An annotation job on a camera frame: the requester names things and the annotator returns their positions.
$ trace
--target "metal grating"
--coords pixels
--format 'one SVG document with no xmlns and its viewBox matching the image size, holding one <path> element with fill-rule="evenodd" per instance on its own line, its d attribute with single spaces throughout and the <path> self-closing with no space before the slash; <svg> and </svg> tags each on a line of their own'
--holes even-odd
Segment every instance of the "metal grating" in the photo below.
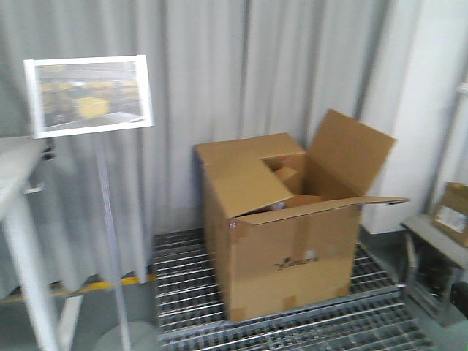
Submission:
<svg viewBox="0 0 468 351">
<path fill-rule="evenodd" d="M 225 321 L 224 305 L 199 230 L 156 237 L 158 324 L 164 333 Z"/>
<path fill-rule="evenodd" d="M 156 238 L 153 268 L 163 350 L 432 350 L 395 284 L 359 244 L 348 296 L 228 322 L 202 235 Z"/>
</svg>

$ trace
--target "cardboard box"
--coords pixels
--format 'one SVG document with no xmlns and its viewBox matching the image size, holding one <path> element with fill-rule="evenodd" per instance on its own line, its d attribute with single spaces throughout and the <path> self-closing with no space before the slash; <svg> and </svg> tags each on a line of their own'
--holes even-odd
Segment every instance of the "cardboard box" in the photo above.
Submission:
<svg viewBox="0 0 468 351">
<path fill-rule="evenodd" d="M 468 186 L 447 183 L 442 201 L 432 216 L 432 223 L 457 243 L 468 246 Z"/>
<path fill-rule="evenodd" d="M 330 110 L 307 151 L 285 133 L 196 147 L 231 321 L 348 293 L 361 205 L 407 200 L 365 196 L 393 142 Z"/>
</svg>

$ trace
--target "white wall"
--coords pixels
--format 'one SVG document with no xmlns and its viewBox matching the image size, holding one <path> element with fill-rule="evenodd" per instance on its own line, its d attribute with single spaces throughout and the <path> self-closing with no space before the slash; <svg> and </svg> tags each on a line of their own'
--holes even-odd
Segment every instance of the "white wall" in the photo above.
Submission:
<svg viewBox="0 0 468 351">
<path fill-rule="evenodd" d="M 405 11 L 404 7 L 417 3 L 399 3 L 400 8 L 394 4 L 393 10 Z M 375 72 L 375 81 L 369 86 L 371 96 L 361 116 L 361 121 L 399 140 L 371 193 L 405 196 L 411 201 L 395 206 L 368 206 L 364 210 L 363 224 L 370 233 L 400 230 L 400 222 L 425 211 L 444 135 L 456 106 L 456 87 L 463 80 L 468 63 L 468 1 L 431 0 L 419 4 L 419 18 L 409 47 L 380 48 L 380 57 L 377 57 L 376 69 L 392 78 L 388 69 L 395 68 L 391 66 L 394 62 L 387 62 L 387 66 L 382 64 L 385 55 L 394 55 L 396 59 L 408 55 L 406 66 L 399 67 L 403 76 L 393 82 L 397 86 L 386 86 L 385 75 Z M 396 33 L 390 32 L 390 38 L 382 44 L 389 45 Z M 395 90 L 399 94 L 388 94 Z M 391 105 L 385 105 L 395 96 Z M 388 109 L 379 111 L 382 105 L 396 116 L 393 123 L 378 117 L 380 113 L 388 113 Z"/>
</svg>

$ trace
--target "box flap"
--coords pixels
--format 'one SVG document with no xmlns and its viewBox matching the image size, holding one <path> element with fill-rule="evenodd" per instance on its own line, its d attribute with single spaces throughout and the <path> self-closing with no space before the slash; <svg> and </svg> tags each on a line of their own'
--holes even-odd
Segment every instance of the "box flap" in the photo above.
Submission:
<svg viewBox="0 0 468 351">
<path fill-rule="evenodd" d="M 382 196 L 360 196 L 351 197 L 348 199 L 330 200 L 321 203 L 313 203 L 311 205 L 304 205 L 294 208 L 286 208 L 280 211 L 265 212 L 262 214 L 250 214 L 248 216 L 242 216 L 238 218 L 238 221 L 250 224 L 258 225 L 268 222 L 280 221 L 282 219 L 305 216 L 308 214 L 316 214 L 323 211 L 336 210 L 353 205 L 366 205 L 373 203 L 387 203 L 393 205 L 396 203 L 404 203 L 409 199 L 405 197 L 382 197 Z"/>
<path fill-rule="evenodd" d="M 292 193 L 302 192 L 302 179 L 297 170 L 284 166 L 275 170 L 274 173 Z"/>
<path fill-rule="evenodd" d="M 386 134 L 329 110 L 308 154 L 358 195 L 364 195 L 394 142 Z"/>
<path fill-rule="evenodd" d="M 311 205 L 312 203 L 319 203 L 322 201 L 320 196 L 316 195 L 305 195 L 305 194 L 294 194 L 294 197 L 286 200 L 286 208 L 299 207 L 304 205 Z"/>
<path fill-rule="evenodd" d="M 304 150 L 293 137 L 287 133 L 252 137 L 249 139 L 218 141 L 195 146 L 199 157 L 205 165 L 225 159 L 229 155 L 242 155 L 248 151 L 259 159 L 283 155 L 304 154 Z"/>
<path fill-rule="evenodd" d="M 205 171 L 227 218 L 293 196 L 262 161 L 249 154 L 205 165 Z"/>
</svg>

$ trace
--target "gray floor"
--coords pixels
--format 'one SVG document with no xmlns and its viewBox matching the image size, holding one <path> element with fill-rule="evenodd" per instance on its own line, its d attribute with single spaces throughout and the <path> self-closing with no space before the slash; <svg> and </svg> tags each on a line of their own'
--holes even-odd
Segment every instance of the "gray floor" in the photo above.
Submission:
<svg viewBox="0 0 468 351">
<path fill-rule="evenodd" d="M 377 256 L 384 268 L 396 277 L 401 258 L 404 256 L 399 239 L 386 237 L 363 237 L 363 242 Z M 130 285 L 124 287 L 128 306 L 129 320 L 154 323 L 153 283 Z M 59 310 L 64 297 L 55 298 Z M 429 338 L 438 345 L 441 351 L 465 351 L 468 345 L 468 321 L 455 309 L 456 319 L 449 327 L 442 328 L 419 306 L 407 302 L 409 310 L 419 320 L 421 328 Z M 90 351 L 99 338 L 118 324 L 113 292 L 97 290 L 87 292 L 80 310 L 75 342 L 72 351 Z M 0 301 L 0 350 L 4 351 L 38 351 L 32 333 L 26 308 L 23 302 L 3 303 Z"/>
<path fill-rule="evenodd" d="M 129 321 L 154 324 L 153 283 L 127 285 L 124 295 Z M 64 297 L 55 297 L 54 301 L 61 311 Z M 117 326 L 114 301 L 112 290 L 85 293 L 72 351 L 91 351 L 104 333 Z M 0 350 L 39 351 L 23 302 L 0 302 Z"/>
</svg>

